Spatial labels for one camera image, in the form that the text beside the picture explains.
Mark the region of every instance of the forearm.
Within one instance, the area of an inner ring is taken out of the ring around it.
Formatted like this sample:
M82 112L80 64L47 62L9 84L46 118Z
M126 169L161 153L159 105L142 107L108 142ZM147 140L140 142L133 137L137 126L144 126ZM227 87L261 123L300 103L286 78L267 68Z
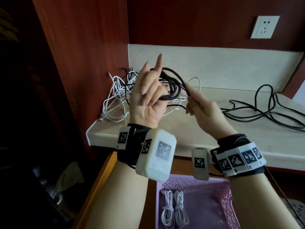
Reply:
M148 178L117 161L92 208L86 229L139 227Z
M300 229L265 174L231 177L230 186L241 229Z

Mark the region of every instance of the qr code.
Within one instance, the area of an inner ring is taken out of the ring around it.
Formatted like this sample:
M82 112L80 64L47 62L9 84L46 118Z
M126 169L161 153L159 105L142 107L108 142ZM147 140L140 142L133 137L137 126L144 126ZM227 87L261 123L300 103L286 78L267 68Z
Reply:
M148 153L151 142L152 142L151 139L145 140L142 151L141 151L141 154L147 154Z
M257 147L253 148L253 152L255 153L257 159L261 159L262 158L262 155L260 153L260 151L258 150Z
M239 154L228 156L228 158L233 167L237 167L245 164L242 160L242 157Z
M168 159L170 157L170 149L171 149L170 145L160 141L159 145L158 145L156 156L168 161Z
M195 167L205 169L204 158L195 158Z
M242 152L242 155L246 161L247 164L250 164L252 162L256 162L256 158L254 156L254 154L252 153L252 150L248 150L248 151L245 151L245 152Z
M219 165L221 166L221 169L223 171L232 169L230 164L229 164L229 161L227 160L227 158L220 159L218 162L219 162Z
M128 132L120 132L119 141L118 141L119 144L125 144L126 143L127 134L128 134Z

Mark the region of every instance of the purple plastic basket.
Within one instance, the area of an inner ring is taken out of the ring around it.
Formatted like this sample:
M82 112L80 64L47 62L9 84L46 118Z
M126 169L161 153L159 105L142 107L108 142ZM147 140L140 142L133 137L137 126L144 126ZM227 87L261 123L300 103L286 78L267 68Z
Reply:
M171 174L165 183L157 182L156 229L165 228L161 213L165 196L161 190L183 191L183 211L189 217L189 224L183 229L240 229L232 206L229 181L210 178L209 181L196 180L193 176Z

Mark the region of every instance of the electrical socket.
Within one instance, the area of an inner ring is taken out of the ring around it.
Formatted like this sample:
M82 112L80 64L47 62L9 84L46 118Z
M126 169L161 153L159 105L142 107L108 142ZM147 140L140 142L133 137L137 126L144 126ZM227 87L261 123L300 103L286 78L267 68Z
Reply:
M251 38L271 38L280 16L258 16Z

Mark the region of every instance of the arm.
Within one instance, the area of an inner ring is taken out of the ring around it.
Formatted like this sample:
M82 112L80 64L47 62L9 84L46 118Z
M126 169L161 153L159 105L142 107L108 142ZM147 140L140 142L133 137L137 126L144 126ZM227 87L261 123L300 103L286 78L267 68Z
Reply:
M168 102L159 100L167 94L159 82L161 71L161 55L154 70L150 71L146 63L140 71L131 93L130 123L158 127ZM138 228L147 182L148 178L137 175L134 169L117 161L91 210L86 229Z
M196 116L198 125L217 141L237 134L218 105L188 86L186 113ZM230 177L233 205L241 228L300 229L265 174Z

